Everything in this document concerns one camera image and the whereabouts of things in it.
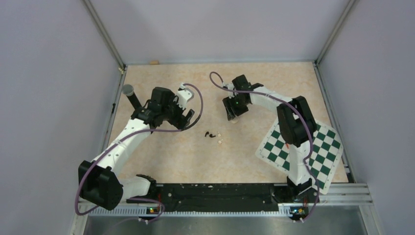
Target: beige table surface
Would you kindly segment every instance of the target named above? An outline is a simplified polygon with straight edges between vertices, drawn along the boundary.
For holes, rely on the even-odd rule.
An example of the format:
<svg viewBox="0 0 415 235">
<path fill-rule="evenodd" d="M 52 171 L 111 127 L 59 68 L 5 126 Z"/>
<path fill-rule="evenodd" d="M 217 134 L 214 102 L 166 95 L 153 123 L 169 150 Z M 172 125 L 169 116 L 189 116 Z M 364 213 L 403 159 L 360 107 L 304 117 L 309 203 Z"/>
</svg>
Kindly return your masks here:
<svg viewBox="0 0 415 235">
<path fill-rule="evenodd" d="M 159 183 L 279 183 L 286 175 L 255 156 L 255 151 L 276 119 L 268 110 L 250 105 L 239 122 L 228 122 L 222 99 L 225 91 L 215 87 L 209 73 L 216 71 L 226 83 L 245 74 L 252 84 L 261 83 L 269 90 L 285 96 L 307 98 L 314 118 L 330 124 L 323 97 L 311 62 L 295 63 L 233 63 L 129 66 L 124 84 L 135 88 L 141 104 L 150 98 L 155 86 L 176 92 L 181 82 L 196 85 L 202 92 L 204 110 L 199 122 L 180 133 L 153 133 L 146 138 L 127 161 L 120 178 L 136 174 L 153 177 Z M 198 115 L 200 101 L 197 93 L 188 109 Z M 116 111 L 110 141 L 126 125 L 133 107 L 121 96 Z M 174 129 L 165 122 L 162 129 Z M 221 137 L 205 137 L 205 132 Z M 342 164 L 333 182 L 347 182 Z"/>
</svg>

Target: gray floor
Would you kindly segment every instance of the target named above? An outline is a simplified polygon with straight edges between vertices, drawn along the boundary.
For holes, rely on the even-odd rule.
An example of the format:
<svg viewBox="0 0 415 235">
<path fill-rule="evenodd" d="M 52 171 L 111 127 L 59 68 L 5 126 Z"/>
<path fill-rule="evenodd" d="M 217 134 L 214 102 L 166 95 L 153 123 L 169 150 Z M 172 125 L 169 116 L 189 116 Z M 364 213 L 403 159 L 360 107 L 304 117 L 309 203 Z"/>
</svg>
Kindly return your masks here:
<svg viewBox="0 0 415 235">
<path fill-rule="evenodd" d="M 283 217 L 164 217 L 145 225 L 125 217 L 90 216 L 85 235 L 365 235 L 358 207 L 318 207 L 306 223 Z"/>
</svg>

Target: white wall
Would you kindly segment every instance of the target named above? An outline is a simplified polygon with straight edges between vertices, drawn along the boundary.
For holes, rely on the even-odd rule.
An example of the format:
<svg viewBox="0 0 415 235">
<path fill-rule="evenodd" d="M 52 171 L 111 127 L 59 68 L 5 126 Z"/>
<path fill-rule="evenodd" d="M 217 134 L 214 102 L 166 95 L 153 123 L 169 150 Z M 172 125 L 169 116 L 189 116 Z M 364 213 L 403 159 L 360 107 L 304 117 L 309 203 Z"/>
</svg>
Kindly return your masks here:
<svg viewBox="0 0 415 235">
<path fill-rule="evenodd" d="M 68 234 L 117 65 L 79 0 L 2 0 L 0 32 L 0 234 Z"/>
<path fill-rule="evenodd" d="M 314 60 L 348 0 L 92 0 L 127 64 Z"/>
<path fill-rule="evenodd" d="M 387 234 L 415 230 L 414 12 L 413 0 L 360 1 L 321 66 L 354 176 Z"/>
</svg>

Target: wire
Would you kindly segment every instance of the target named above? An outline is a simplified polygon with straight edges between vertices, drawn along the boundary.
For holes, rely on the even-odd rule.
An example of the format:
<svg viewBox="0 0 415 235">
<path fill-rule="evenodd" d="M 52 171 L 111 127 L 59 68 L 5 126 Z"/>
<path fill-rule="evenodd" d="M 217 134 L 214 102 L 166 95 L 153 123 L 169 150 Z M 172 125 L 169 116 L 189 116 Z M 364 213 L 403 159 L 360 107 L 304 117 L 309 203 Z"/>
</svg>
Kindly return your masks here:
<svg viewBox="0 0 415 235">
<path fill-rule="evenodd" d="M 269 95 L 269 94 L 266 94 L 266 93 L 263 93 L 263 92 L 255 92 L 255 91 L 239 91 L 239 90 L 230 90 L 230 89 L 226 89 L 226 88 L 223 88 L 223 87 L 221 87 L 221 86 L 219 86 L 217 83 L 215 83 L 214 81 L 213 81 L 213 78 L 212 78 L 212 74 L 215 74 L 215 75 L 217 75 L 219 78 L 220 78 L 220 80 L 222 81 L 222 83 L 223 83 L 223 79 L 222 79 L 222 77 L 221 77 L 221 75 L 220 74 L 218 74 L 217 72 L 215 72 L 215 71 L 212 71 L 212 72 L 210 72 L 210 74 L 209 74 L 209 78 L 210 78 L 210 81 L 216 86 L 216 87 L 218 87 L 218 88 L 220 88 L 220 89 L 222 89 L 222 90 L 224 90 L 224 91 L 227 91 L 227 92 L 236 92 L 236 93 L 246 93 L 246 94 L 258 94 L 258 95 L 263 95 L 263 96 L 268 96 L 269 98 L 271 98 L 271 99 L 273 99 L 273 100 L 276 100 L 276 101 L 278 101 L 278 102 L 281 102 L 281 103 L 283 103 L 283 104 L 285 104 L 285 105 L 287 105 L 298 117 L 299 117 L 299 119 L 300 119 L 300 121 L 301 121 L 301 123 L 303 124 L 303 126 L 305 127 L 305 131 L 306 131 L 306 133 L 307 133 L 307 137 L 308 137 L 308 140 L 309 140 L 309 142 L 310 142 L 310 152 L 308 153 L 308 155 L 307 155 L 307 157 L 305 157 L 304 159 L 303 159 L 303 163 L 304 163 L 304 165 L 305 165 L 305 168 L 307 169 L 307 171 L 308 171 L 308 173 L 311 175 L 311 177 L 313 177 L 313 179 L 315 180 L 315 183 L 316 183 L 316 186 L 317 186 L 317 196 L 316 196 L 316 200 L 314 201 L 314 204 L 313 204 L 313 207 L 311 208 L 311 210 L 310 210 L 310 212 L 308 213 L 308 215 L 302 220 L 303 222 L 305 222 L 306 220 L 308 220 L 308 218 L 311 216 L 311 214 L 314 212 L 314 208 L 316 207 L 316 205 L 317 205 L 317 202 L 318 202 L 318 200 L 319 200 L 319 196 L 320 196 L 320 185 L 319 185 L 319 181 L 317 180 L 317 177 L 316 176 L 314 176 L 314 174 L 311 172 L 311 169 L 310 169 L 310 167 L 308 166 L 308 164 L 307 164 L 307 160 L 308 159 L 310 159 L 311 158 L 311 154 L 313 153 L 313 137 L 311 136 L 311 133 L 310 133 L 310 130 L 308 129 L 308 127 L 307 127 L 307 124 L 305 123 L 305 120 L 304 120 L 304 118 L 301 116 L 301 114 L 299 113 L 299 111 L 294 107 L 294 106 L 292 106 L 290 103 L 288 103 L 287 101 L 285 101 L 285 100 L 282 100 L 282 99 L 278 99 L 278 98 L 276 98 L 276 97 L 274 97 L 274 96 L 272 96 L 272 95 Z"/>
<path fill-rule="evenodd" d="M 158 219 L 159 219 L 159 217 L 160 217 L 160 216 L 164 213 L 164 211 L 165 211 L 165 205 L 164 205 L 163 203 L 161 203 L 161 202 L 159 202 L 159 201 L 156 201 L 156 200 L 153 200 L 153 199 L 147 199 L 147 198 L 130 198 L 129 200 L 134 200 L 134 201 L 142 201 L 142 202 L 153 202 L 153 203 L 157 203 L 157 204 L 161 207 L 161 211 L 159 212 L 159 214 L 158 214 L 156 217 L 154 217 L 154 218 L 152 218 L 152 219 L 150 219 L 150 220 L 144 220 L 144 219 L 138 218 L 138 221 L 139 221 L 139 222 L 146 222 L 147 224 L 152 223 L 152 222 L 154 222 L 154 221 L 158 220 Z M 137 218 L 136 218 L 136 217 L 131 217 L 131 218 L 126 218 L 126 219 L 123 219 L 123 220 L 119 221 L 118 223 L 114 224 L 113 226 L 111 226 L 111 227 L 110 227 L 107 231 L 105 231 L 102 235 L 107 234 L 109 231 L 111 231 L 112 229 L 114 229 L 116 226 L 118 226 L 118 225 L 120 225 L 120 224 L 122 224 L 122 223 L 124 223 L 124 222 L 130 221 L 130 220 L 137 220 Z"/>
<path fill-rule="evenodd" d="M 197 93 L 199 94 L 199 98 L 200 98 L 200 112 L 199 112 L 199 115 L 198 115 L 198 117 L 195 119 L 195 121 L 192 123 L 192 124 L 190 124 L 189 126 L 187 126 L 186 128 L 184 128 L 184 129 L 179 129 L 179 130 L 163 130 L 163 129 L 145 129 L 145 130 L 139 130 L 139 131 L 135 131 L 135 132 L 133 132 L 133 133 L 130 133 L 129 135 L 126 135 L 125 137 L 123 137 L 122 139 L 120 139 L 120 141 L 119 142 L 123 142 L 123 141 L 125 141 L 126 139 L 128 139 L 128 138 L 130 138 L 131 136 L 135 136 L 135 135 L 137 135 L 137 134 L 140 134 L 140 133 L 144 133 L 144 132 L 169 132 L 169 133 L 171 133 L 171 132 L 181 132 L 181 131 L 184 131 L 184 130 L 188 130 L 190 127 L 192 127 L 192 126 L 194 126 L 198 121 L 199 121 L 199 119 L 200 119 L 200 117 L 202 116 L 202 112 L 203 112 L 203 98 L 202 98 L 202 93 L 200 93 L 200 90 L 196 87 L 196 86 L 194 86 L 194 85 L 192 85 L 192 84 L 190 84 L 190 83 L 184 83 L 183 85 L 185 85 L 185 86 L 190 86 L 190 87 L 193 87 L 196 91 L 197 91 Z M 107 148 L 99 157 L 98 157 L 98 159 L 95 161 L 95 162 L 93 162 L 92 163 L 92 165 L 90 166 L 90 168 L 88 168 L 88 170 L 87 170 L 87 172 L 85 172 L 85 174 L 84 174 L 84 176 L 82 177 L 82 179 L 81 179 L 81 181 L 79 182 L 79 186 L 78 186 L 78 190 L 76 191 L 76 196 L 75 196 L 75 205 L 74 205 L 74 207 L 75 207 L 75 213 L 77 214 L 77 215 L 86 215 L 86 214 L 88 214 L 88 213 L 90 213 L 90 212 L 92 212 L 93 210 L 95 210 L 96 208 L 98 208 L 98 206 L 94 206 L 93 208 L 91 208 L 91 209 L 89 209 L 89 210 L 87 210 L 87 211 L 85 211 L 85 212 L 80 212 L 79 211 L 79 208 L 78 208 L 78 203 L 79 203 L 79 194 L 81 193 L 81 190 L 82 190 L 82 186 L 84 185 L 84 183 L 85 183 L 85 181 L 86 181 L 86 179 L 87 179 L 87 177 L 88 177 L 88 175 L 90 174 L 90 172 L 92 171 L 92 169 L 108 154 L 108 153 L 110 153 L 115 147 L 117 147 L 118 146 L 118 143 L 114 143 L 113 145 L 111 145 L 109 148 Z"/>
</svg>

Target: checkerboard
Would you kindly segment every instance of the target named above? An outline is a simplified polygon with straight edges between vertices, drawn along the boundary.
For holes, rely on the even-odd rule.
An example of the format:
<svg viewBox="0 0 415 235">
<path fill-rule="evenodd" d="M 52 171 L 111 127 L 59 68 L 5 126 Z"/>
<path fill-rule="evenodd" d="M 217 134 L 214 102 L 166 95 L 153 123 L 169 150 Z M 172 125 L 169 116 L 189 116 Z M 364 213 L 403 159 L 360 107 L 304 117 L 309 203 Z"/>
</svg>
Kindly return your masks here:
<svg viewBox="0 0 415 235">
<path fill-rule="evenodd" d="M 339 134 L 332 127 L 316 120 L 317 131 L 313 137 L 313 153 L 309 165 L 320 183 L 320 192 L 326 194 L 333 180 L 337 165 L 341 162 L 343 145 Z M 265 136 L 255 155 L 276 169 L 288 174 L 290 170 L 289 148 L 279 131 L 278 118 Z M 317 189 L 313 179 L 313 188 Z"/>
</svg>

